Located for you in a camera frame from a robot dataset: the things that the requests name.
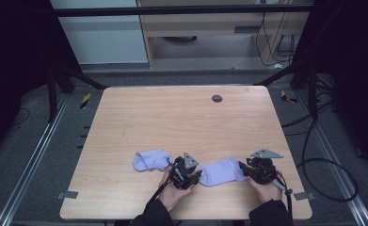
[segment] white cabinet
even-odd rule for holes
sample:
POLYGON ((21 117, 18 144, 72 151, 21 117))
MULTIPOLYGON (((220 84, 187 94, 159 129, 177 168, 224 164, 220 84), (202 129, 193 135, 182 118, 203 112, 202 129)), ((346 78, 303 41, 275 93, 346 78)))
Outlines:
MULTIPOLYGON (((136 7, 135 0, 52 0, 54 8, 136 7)), ((148 63, 138 16, 59 18, 81 65, 148 63)))

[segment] metal rail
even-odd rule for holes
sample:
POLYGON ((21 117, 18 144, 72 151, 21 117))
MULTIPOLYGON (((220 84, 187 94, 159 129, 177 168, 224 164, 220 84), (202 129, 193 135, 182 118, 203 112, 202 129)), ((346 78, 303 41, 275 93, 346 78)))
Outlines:
POLYGON ((31 13, 56 17, 88 16, 129 16, 161 14, 201 14, 201 13, 254 13, 254 12, 306 12, 328 9, 313 4, 286 5, 223 5, 223 6, 178 6, 143 8, 63 8, 52 10, 32 10, 31 13))
POLYGON ((69 97, 70 97, 69 94, 62 94, 60 104, 59 104, 60 110, 56 114, 55 119, 49 122, 48 125, 46 126, 45 131, 43 132, 42 137, 40 138, 40 141, 36 149, 31 155, 31 158, 28 161, 24 169, 24 172, 22 176, 20 177, 19 182, 14 187, 13 192, 9 196, 7 203, 5 204, 4 208, 2 209, 0 213, 0 226, 8 226, 11 223, 20 205, 20 202, 22 202, 24 194, 26 190, 28 189, 30 182, 38 168, 38 165, 40 164, 42 156, 48 147, 48 144, 52 138, 52 135, 54 134, 57 128, 57 125, 61 119, 61 116, 63 115, 63 112, 66 107, 66 103, 68 102, 69 97))

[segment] black cable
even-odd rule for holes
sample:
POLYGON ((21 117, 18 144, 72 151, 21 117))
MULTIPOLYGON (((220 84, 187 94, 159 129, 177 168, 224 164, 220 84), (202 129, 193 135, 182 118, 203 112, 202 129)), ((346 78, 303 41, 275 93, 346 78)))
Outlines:
POLYGON ((288 189, 287 188, 287 184, 286 184, 286 180, 284 179, 283 175, 279 172, 279 171, 276 171, 277 174, 280 175, 280 178, 283 180, 281 180, 279 177, 277 177, 277 181, 284 187, 284 194, 286 196, 286 201, 287 201, 287 212, 289 213, 289 216, 290 218, 292 219, 293 221, 293 207, 292 207, 292 193, 293 193, 293 190, 292 189, 288 189))
POLYGON ((303 146, 303 150, 302 150, 302 156, 301 156, 301 163, 298 164, 296 167, 299 168, 300 166, 303 167, 303 173, 304 173, 304 177, 306 178, 307 182, 310 184, 310 186, 315 189, 319 194, 321 194, 322 196, 332 200, 332 201, 336 201, 336 202, 348 202, 353 200, 355 197, 357 197, 358 195, 358 184, 357 181, 354 179, 354 177, 351 175, 351 173, 345 169, 344 167, 342 167, 341 165, 339 165, 338 163, 335 163, 331 160, 325 159, 325 158, 310 158, 310 159, 305 159, 305 153, 306 153, 306 148, 307 148, 307 144, 308 144, 308 140, 311 134, 311 131, 313 129, 313 127, 316 125, 317 123, 317 119, 313 119, 312 120, 312 126, 310 126, 310 129, 307 133, 307 136, 305 138, 305 142, 304 142, 304 146, 303 146), (334 164, 335 166, 339 167, 340 169, 342 169, 343 171, 345 171, 345 173, 347 173, 347 175, 349 176, 351 182, 353 183, 353 186, 355 187, 355 191, 354 194, 350 197, 350 198, 346 198, 346 199, 340 199, 340 198, 335 198, 332 196, 329 196, 327 193, 322 192, 320 189, 318 189, 311 181, 311 179, 309 178, 307 171, 306 171, 306 163, 311 162, 311 161, 326 161, 329 162, 331 164, 334 164))
POLYGON ((294 134, 285 134, 285 136, 289 137, 289 136, 303 135, 303 134, 307 134, 307 133, 308 133, 308 131, 305 131, 305 132, 294 133, 294 134))
POLYGON ((280 46, 281 46, 282 41, 283 41, 283 38, 284 38, 284 35, 280 36, 280 41, 278 42, 278 47, 277 47, 277 53, 281 57, 288 57, 289 54, 293 54, 296 51, 296 50, 294 50, 294 48, 295 48, 295 46, 294 46, 295 36, 292 35, 292 38, 291 38, 292 40, 290 42, 290 48, 289 48, 289 50, 281 50, 280 49, 280 46))
MULTIPOLYGON (((323 108, 325 108, 328 105, 331 105, 332 103, 333 103, 332 101, 329 101, 329 102, 321 105, 320 107, 318 107, 317 112, 321 112, 323 108)), ((306 115, 304 117, 301 117, 300 119, 297 119, 297 120, 291 121, 289 123, 286 123, 286 124, 282 125, 281 127, 284 128, 284 127, 289 127, 289 126, 298 124, 298 123, 300 123, 302 121, 305 121, 307 118, 309 118, 311 116, 312 116, 312 114, 308 114, 308 115, 306 115)))
POLYGON ((292 64, 293 59, 295 58, 295 35, 292 35, 290 41, 290 50, 289 50, 289 65, 292 64))
POLYGON ((158 195, 160 195, 160 193, 164 190, 164 188, 166 188, 166 186, 167 186, 169 183, 171 183, 170 179, 171 179, 171 177, 172 177, 172 174, 173 174, 173 171, 175 170, 175 168, 174 168, 174 165, 173 165, 173 164, 171 164, 171 162, 169 161, 169 158, 167 158, 167 163, 168 163, 168 165, 169 165, 169 166, 171 166, 171 167, 172 167, 172 169, 171 169, 171 171, 169 172, 169 174, 168 174, 168 177, 167 177, 166 181, 165 181, 161 186, 159 186, 159 188, 156 190, 156 192, 154 192, 153 196, 152 196, 152 197, 151 197, 151 199, 148 201, 148 203, 153 202, 153 201, 157 198, 157 196, 158 196, 158 195))
POLYGON ((263 65, 264 65, 264 66, 273 66, 273 65, 275 65, 275 64, 277 64, 277 63, 282 63, 282 62, 284 62, 284 60, 276 59, 276 58, 274 57, 273 53, 272 53, 271 44, 270 44, 270 42, 269 42, 268 36, 267 36, 267 34, 266 34, 266 29, 265 29, 265 12, 263 13, 263 19, 262 19, 262 21, 261 21, 260 29, 259 29, 259 31, 257 32, 256 39, 255 39, 255 40, 256 40, 256 49, 257 49, 257 51, 258 51, 258 53, 259 53, 259 55, 260 55, 261 61, 262 61, 262 63, 263 63, 263 65), (270 55, 272 56, 272 58, 276 61, 276 62, 275 62, 275 63, 273 63, 273 64, 265 64, 265 63, 263 62, 263 59, 262 59, 262 55, 261 55, 260 49, 258 48, 258 37, 259 37, 259 34, 260 34, 260 32, 261 32, 262 28, 264 29, 264 34, 265 34, 266 43, 268 44, 269 54, 270 54, 270 55))
POLYGON ((12 124, 11 126, 15 126, 15 125, 21 124, 21 123, 25 122, 28 119, 28 117, 30 117, 31 112, 27 108, 20 108, 20 109, 21 110, 25 110, 27 112, 27 116, 25 116, 25 118, 23 120, 21 120, 19 122, 16 122, 16 123, 12 124))

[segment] black sleeve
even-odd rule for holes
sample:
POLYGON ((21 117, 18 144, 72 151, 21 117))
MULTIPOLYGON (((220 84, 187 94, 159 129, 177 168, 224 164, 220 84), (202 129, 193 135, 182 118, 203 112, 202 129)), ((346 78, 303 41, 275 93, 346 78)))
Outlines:
POLYGON ((282 201, 266 202, 252 210, 248 217, 250 226, 293 226, 292 218, 282 201))
POLYGON ((155 200, 146 205, 143 214, 138 215, 129 226, 174 226, 164 204, 160 200, 155 200))

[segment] gray floor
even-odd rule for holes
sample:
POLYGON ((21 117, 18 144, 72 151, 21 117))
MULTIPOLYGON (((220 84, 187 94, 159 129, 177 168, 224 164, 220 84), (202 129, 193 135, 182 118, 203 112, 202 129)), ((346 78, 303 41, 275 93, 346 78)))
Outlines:
MULTIPOLYGON (((109 86, 164 86, 164 85, 215 85, 215 84, 252 84, 269 77, 277 71, 265 67, 249 37, 229 40, 226 37, 198 37, 195 42, 158 41, 156 60, 149 70, 123 71, 119 73, 88 73, 97 81, 109 86)), ((292 91, 285 76, 269 87, 271 98, 277 110, 281 124, 298 119, 307 114, 306 103, 302 101, 306 89, 292 91), (289 98, 297 98, 298 104, 283 101, 280 91, 287 91, 289 98)), ((73 80, 76 89, 67 96, 68 102, 60 123, 50 140, 32 181, 17 209, 13 223, 16 225, 103 225, 99 221, 67 221, 60 218, 58 212, 62 200, 56 198, 58 192, 68 189, 69 182, 81 147, 85 144, 82 135, 88 133, 102 91, 73 80), (79 106, 86 93, 92 94, 86 109, 79 106)), ((321 96, 321 104, 328 102, 328 96, 321 96)), ((47 125, 48 105, 47 88, 32 90, 23 97, 21 110, 16 117, 18 125, 11 126, 0 143, 0 212, 6 204, 13 188, 18 183, 25 165, 29 161, 37 143, 47 125)), ((285 128, 285 134, 304 132, 310 121, 304 121, 293 127, 285 128)), ((356 147, 340 116, 335 113, 334 105, 319 113, 319 134, 317 128, 312 131, 306 149, 306 158, 326 157, 326 144, 320 141, 321 133, 328 138, 329 148, 334 151, 340 164, 348 169, 359 184, 359 196, 362 206, 368 213, 368 158, 358 158, 356 147)), ((305 134, 286 136, 290 150, 298 164, 305 141, 305 134)), ((307 172, 312 182, 324 192, 342 197, 334 169, 326 163, 310 163, 307 172)), ((314 191, 299 170, 303 185, 307 192, 314 192, 317 199, 310 201, 312 218, 297 221, 296 225, 368 225, 368 222, 357 222, 354 217, 353 202, 333 202, 314 191)))

